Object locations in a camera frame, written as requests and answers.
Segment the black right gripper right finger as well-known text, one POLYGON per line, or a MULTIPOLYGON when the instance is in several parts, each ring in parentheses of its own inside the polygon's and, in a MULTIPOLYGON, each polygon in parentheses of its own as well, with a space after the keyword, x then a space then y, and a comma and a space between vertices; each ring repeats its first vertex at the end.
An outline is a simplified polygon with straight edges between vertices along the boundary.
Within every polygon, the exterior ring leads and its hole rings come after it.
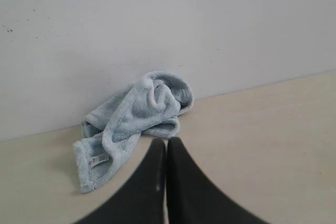
POLYGON ((169 223, 266 223, 219 190, 178 137, 167 143, 166 200, 169 223))

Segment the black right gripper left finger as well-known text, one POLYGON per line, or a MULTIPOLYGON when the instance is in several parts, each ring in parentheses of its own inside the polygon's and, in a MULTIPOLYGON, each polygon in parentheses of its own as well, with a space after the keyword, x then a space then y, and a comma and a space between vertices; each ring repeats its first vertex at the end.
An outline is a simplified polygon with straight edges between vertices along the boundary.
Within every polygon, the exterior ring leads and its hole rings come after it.
POLYGON ((165 144, 163 140, 152 140, 125 184, 77 223, 164 223, 165 172, 165 144))

